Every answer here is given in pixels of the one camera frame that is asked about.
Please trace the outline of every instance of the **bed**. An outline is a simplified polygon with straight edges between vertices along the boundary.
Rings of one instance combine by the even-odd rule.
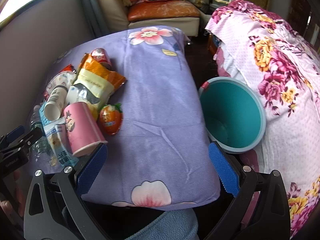
[[[83,200],[174,210],[219,197],[219,177],[208,158],[198,93],[184,57],[187,39],[166,26],[123,31],[67,51],[50,68],[34,105],[43,100],[45,84],[55,74],[69,64],[77,67],[84,53],[96,48],[104,48],[115,70],[127,78],[109,100],[122,104],[121,129],[106,136],[108,159]],[[46,154],[32,154],[27,165],[31,176],[38,169],[62,169],[51,166]]]
[[[319,56],[280,16],[244,0],[215,10],[206,29],[222,41],[219,75],[246,83],[264,105],[265,135],[240,159],[281,172],[294,236],[320,198]]]

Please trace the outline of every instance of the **sofa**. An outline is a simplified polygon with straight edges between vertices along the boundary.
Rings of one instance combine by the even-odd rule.
[[[154,25],[181,29],[195,37],[199,29],[199,10],[188,0],[142,2],[130,7],[122,0],[97,0],[109,30],[119,32]]]

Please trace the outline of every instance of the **blue fleece fabric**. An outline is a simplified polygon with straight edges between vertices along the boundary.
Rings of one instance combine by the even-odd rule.
[[[166,211],[126,240],[197,240],[198,221],[192,208]]]

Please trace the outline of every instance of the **beige leather armrest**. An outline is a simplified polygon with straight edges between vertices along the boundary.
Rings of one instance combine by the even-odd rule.
[[[122,0],[98,0],[98,3],[112,33],[128,29],[128,9]]]

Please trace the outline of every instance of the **purple tablecloth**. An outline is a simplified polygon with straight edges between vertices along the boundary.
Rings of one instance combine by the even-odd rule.
[[[68,64],[77,67],[84,53],[104,48],[113,68],[128,80],[109,100],[122,104],[121,130],[106,136],[108,159],[83,200],[174,210],[219,197],[184,41],[183,32],[166,26],[123,31],[68,51],[49,70],[50,79]],[[42,99],[40,94],[37,103]],[[31,175],[39,168],[61,170],[51,167],[46,155],[37,161],[32,156],[27,165]]]

